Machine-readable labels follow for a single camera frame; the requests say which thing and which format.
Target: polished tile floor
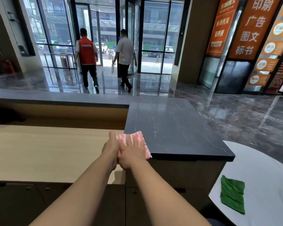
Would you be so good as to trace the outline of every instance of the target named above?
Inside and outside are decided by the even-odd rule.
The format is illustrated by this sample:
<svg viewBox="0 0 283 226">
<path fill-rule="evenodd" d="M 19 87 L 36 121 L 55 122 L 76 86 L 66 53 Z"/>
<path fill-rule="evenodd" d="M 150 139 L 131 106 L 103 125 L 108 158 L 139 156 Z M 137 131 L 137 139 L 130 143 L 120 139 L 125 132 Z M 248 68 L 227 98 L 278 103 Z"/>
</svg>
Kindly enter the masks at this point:
<svg viewBox="0 0 283 226">
<path fill-rule="evenodd" d="M 98 68 L 100 94 L 186 98 L 223 140 L 257 149 L 283 163 L 283 97 L 212 94 L 202 86 L 178 83 L 169 91 L 170 75 L 136 74 L 129 78 L 133 90 L 119 87 L 110 68 Z M 40 72 L 0 75 L 0 89 L 95 94 L 82 86 L 74 70 L 45 68 Z"/>
</svg>

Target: white circle on sign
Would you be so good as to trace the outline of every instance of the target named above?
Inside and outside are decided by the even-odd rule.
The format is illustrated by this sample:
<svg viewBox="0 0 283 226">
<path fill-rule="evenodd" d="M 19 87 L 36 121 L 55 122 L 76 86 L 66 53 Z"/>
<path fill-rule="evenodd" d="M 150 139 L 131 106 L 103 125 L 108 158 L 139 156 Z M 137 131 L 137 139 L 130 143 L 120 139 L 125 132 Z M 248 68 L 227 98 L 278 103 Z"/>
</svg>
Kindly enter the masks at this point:
<svg viewBox="0 0 283 226">
<path fill-rule="evenodd" d="M 275 50 L 275 43 L 273 42 L 268 43 L 264 48 L 265 53 L 271 53 L 273 50 Z"/>
<path fill-rule="evenodd" d="M 257 69 L 258 70 L 262 70 L 264 67 L 266 67 L 266 64 L 267 64 L 267 61 L 265 59 L 261 60 L 257 64 Z"/>
<path fill-rule="evenodd" d="M 283 22 L 277 24 L 277 25 L 275 26 L 274 30 L 273 30 L 273 33 L 274 33 L 275 35 L 279 35 L 279 34 L 281 34 L 282 32 L 283 32 Z"/>
<path fill-rule="evenodd" d="M 253 77 L 251 77 L 250 79 L 250 84 L 255 84 L 259 81 L 259 75 L 254 75 Z"/>
</svg>

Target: person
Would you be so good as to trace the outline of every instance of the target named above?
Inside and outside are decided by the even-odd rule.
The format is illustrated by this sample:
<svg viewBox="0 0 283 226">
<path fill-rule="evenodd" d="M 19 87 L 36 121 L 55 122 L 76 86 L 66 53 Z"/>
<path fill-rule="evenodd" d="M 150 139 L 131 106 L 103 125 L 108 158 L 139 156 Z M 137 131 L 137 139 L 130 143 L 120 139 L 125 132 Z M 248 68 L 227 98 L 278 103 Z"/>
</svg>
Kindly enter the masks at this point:
<svg viewBox="0 0 283 226">
<path fill-rule="evenodd" d="M 93 79 L 93 86 L 95 91 L 100 93 L 99 85 L 97 82 L 97 47 L 94 43 L 87 38 L 87 30 L 85 28 L 80 29 L 81 39 L 77 41 L 75 45 L 75 65 L 77 66 L 77 58 L 80 55 L 80 62 L 82 67 L 82 75 L 84 87 L 88 89 L 88 71 Z"/>
<path fill-rule="evenodd" d="M 133 137 L 132 144 L 128 135 L 126 144 L 117 141 L 115 133 L 110 131 L 99 158 L 30 226 L 92 225 L 110 173 L 117 163 L 132 171 L 153 226 L 211 226 L 151 167 L 145 158 L 145 143 L 139 146 Z"/>
<path fill-rule="evenodd" d="M 121 86 L 124 87 L 125 85 L 128 87 L 128 92 L 131 92 L 132 85 L 129 83 L 128 80 L 128 69 L 129 65 L 132 61 L 132 56 L 134 58 L 134 65 L 137 66 L 136 55 L 134 52 L 133 42 L 128 39 L 128 32 L 125 29 L 121 30 L 121 39 L 117 44 L 117 53 L 112 60 L 113 63 L 119 57 L 119 70 L 120 75 L 122 77 Z"/>
</svg>

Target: hand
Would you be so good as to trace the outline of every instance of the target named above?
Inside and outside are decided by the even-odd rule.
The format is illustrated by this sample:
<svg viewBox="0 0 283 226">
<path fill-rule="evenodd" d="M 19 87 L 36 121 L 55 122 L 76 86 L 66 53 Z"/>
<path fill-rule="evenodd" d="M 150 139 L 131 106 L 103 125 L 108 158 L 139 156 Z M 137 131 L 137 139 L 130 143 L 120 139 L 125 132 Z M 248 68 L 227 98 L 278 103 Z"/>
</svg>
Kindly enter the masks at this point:
<svg viewBox="0 0 283 226">
<path fill-rule="evenodd" d="M 119 141 L 119 165 L 123 169 L 131 169 L 132 165 L 139 161 L 146 161 L 146 150 L 144 148 L 145 143 L 142 141 L 139 146 L 137 138 L 133 136 L 133 144 L 131 142 L 130 135 L 126 136 L 126 144 L 122 140 Z"/>
<path fill-rule="evenodd" d="M 104 144 L 102 148 L 102 155 L 111 157 L 111 171 L 115 170 L 117 167 L 117 155 L 119 153 L 119 143 L 117 142 L 117 137 L 115 132 L 109 131 L 109 140 Z"/>
</svg>

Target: dark stone countertop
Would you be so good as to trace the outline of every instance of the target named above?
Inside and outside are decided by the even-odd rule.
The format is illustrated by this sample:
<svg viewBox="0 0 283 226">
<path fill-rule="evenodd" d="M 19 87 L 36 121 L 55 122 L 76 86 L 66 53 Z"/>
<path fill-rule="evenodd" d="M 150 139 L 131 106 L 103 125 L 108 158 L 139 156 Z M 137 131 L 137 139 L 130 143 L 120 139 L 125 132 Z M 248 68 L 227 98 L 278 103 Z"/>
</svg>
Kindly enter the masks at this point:
<svg viewBox="0 0 283 226">
<path fill-rule="evenodd" d="M 129 108 L 125 133 L 142 131 L 154 159 L 233 161 L 235 157 L 186 99 L 0 89 L 0 100 Z"/>
</svg>

